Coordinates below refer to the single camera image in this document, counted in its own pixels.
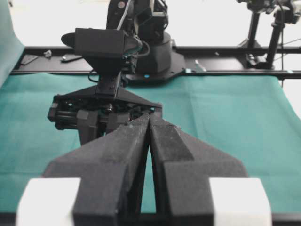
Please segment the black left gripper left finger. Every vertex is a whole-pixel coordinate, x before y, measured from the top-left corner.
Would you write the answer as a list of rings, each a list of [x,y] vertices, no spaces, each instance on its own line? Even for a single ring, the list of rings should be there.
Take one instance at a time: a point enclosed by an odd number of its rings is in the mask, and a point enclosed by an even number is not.
[[[53,159],[46,178],[81,179],[73,219],[77,226],[119,226],[141,212],[149,115]]]

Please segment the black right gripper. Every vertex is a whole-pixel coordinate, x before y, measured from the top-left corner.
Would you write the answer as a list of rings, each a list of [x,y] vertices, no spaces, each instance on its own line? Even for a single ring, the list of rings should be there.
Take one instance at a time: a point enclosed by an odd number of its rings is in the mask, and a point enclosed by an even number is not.
[[[97,94],[96,86],[65,95],[55,95],[48,119],[58,130],[77,129],[84,145],[108,134],[118,136],[143,135],[150,115],[162,117],[162,104],[151,102],[124,88],[115,95]]]

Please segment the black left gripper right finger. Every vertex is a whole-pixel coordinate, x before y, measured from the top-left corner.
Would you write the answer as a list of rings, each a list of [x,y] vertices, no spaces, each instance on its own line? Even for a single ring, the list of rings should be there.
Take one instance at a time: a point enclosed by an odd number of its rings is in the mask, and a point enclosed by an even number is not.
[[[171,226],[212,226],[210,177],[247,177],[235,157],[152,116],[150,151],[157,213]]]

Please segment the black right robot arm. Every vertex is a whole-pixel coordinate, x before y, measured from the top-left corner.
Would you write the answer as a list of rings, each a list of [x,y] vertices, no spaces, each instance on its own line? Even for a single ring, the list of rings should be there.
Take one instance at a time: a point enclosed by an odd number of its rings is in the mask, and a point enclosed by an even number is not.
[[[58,130],[75,129],[81,144],[104,136],[163,107],[126,90],[128,80],[180,74],[183,56],[173,52],[167,5],[163,0],[112,0],[105,29],[76,28],[62,42],[98,75],[95,85],[56,95],[48,119]]]

